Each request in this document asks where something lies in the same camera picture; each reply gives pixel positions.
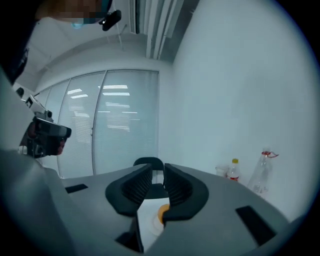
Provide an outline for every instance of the clear plastic cup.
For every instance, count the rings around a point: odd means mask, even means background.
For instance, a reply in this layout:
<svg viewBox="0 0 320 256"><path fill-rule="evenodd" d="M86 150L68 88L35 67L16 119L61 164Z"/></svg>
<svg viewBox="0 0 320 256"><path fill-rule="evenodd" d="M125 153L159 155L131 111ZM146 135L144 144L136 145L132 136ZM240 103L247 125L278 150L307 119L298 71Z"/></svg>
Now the clear plastic cup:
<svg viewBox="0 0 320 256"><path fill-rule="evenodd" d="M215 167L216 170L216 175L221 176L221 177L227 177L227 172L230 169L229 165L217 165Z"/></svg>

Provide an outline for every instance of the white curtain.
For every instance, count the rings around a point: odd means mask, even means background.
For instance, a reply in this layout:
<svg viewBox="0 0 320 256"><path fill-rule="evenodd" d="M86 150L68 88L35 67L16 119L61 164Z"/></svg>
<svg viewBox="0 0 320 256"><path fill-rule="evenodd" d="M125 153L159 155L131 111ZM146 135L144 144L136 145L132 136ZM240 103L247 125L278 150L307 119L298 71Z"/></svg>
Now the white curtain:
<svg viewBox="0 0 320 256"><path fill-rule="evenodd" d="M58 165L63 179L93 175L92 132L100 85L105 72L72 78L66 90L58 123L72 129Z"/></svg>
<svg viewBox="0 0 320 256"><path fill-rule="evenodd" d="M158 72L107 72L93 126L96 174L130 167L141 157L158 156L158 109Z"/></svg>
<svg viewBox="0 0 320 256"><path fill-rule="evenodd" d="M45 108L52 112L54 123L58 123L59 113L64 95L67 90L69 80L53 85L50 89L46 100ZM42 165L47 168L52 168L59 174L58 160L56 155L47 155L41 159Z"/></svg>

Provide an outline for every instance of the white wall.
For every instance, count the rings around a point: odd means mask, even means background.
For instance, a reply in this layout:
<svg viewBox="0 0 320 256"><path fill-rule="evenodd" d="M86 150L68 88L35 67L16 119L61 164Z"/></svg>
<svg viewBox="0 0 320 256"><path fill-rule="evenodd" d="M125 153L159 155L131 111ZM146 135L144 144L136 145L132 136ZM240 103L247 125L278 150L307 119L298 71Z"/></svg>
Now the white wall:
<svg viewBox="0 0 320 256"><path fill-rule="evenodd" d="M37 84L40 80L39 74L34 74L35 71L28 71L28 66L32 66L31 61L27 61L26 66L22 74L16 79L16 82L28 88L34 92L37 88Z"/></svg>
<svg viewBox="0 0 320 256"><path fill-rule="evenodd" d="M289 220L319 180L319 77L297 27L268 1L200 0L173 64L176 163L215 172L239 158L247 184L279 154L267 200Z"/></svg>
<svg viewBox="0 0 320 256"><path fill-rule="evenodd" d="M78 75L117 69L136 69L159 71L159 128L158 157L163 162L174 162L173 133L170 123L173 121L173 73L172 64L145 58L146 48L141 43L124 43L125 51L119 44L108 44L82 51L50 67L41 78L36 92L58 82Z"/></svg>

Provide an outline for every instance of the plastic bottle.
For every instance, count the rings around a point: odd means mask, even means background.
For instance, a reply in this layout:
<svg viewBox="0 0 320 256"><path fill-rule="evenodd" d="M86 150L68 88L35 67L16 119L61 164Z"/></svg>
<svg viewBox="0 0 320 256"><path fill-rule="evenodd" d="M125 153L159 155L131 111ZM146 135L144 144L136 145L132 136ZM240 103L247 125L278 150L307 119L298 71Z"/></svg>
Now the plastic bottle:
<svg viewBox="0 0 320 256"><path fill-rule="evenodd" d="M232 167L227 171L226 177L233 181L238 181L240 177L240 171L238 166L239 160L237 158L232 159Z"/></svg>
<svg viewBox="0 0 320 256"><path fill-rule="evenodd" d="M248 189L263 199L266 198L269 190L268 181L270 180L270 175L272 173L271 158L275 158L277 156L277 154L274 154L270 150L264 148L247 186Z"/></svg>

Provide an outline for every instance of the orange object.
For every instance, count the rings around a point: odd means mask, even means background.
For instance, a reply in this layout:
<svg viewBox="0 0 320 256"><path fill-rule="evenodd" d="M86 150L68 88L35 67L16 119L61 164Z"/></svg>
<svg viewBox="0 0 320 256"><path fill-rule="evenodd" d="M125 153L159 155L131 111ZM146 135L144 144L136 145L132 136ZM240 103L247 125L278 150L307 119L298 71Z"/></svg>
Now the orange object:
<svg viewBox="0 0 320 256"><path fill-rule="evenodd" d="M158 219L162 224L164 223L164 221L163 221L164 213L166 211L168 211L169 209L170 209L170 204L167 203L167 204L162 205L158 210Z"/></svg>

